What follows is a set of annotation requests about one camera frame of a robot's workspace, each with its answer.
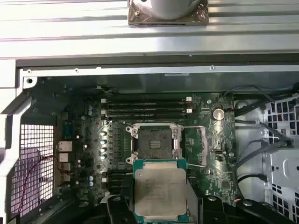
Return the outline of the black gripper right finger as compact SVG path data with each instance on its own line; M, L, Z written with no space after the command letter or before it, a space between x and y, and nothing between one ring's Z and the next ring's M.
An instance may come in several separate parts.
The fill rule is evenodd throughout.
M258 179L243 180L244 199L228 204L220 196L206 195L188 182L190 211L197 224L296 224L298 188L287 188Z

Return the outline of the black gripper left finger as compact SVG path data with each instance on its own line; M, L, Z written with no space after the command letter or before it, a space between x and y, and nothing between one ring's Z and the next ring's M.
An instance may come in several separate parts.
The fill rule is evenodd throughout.
M89 224L132 224L134 222L133 185L134 180L126 179L120 194L104 197L93 209L87 222Z

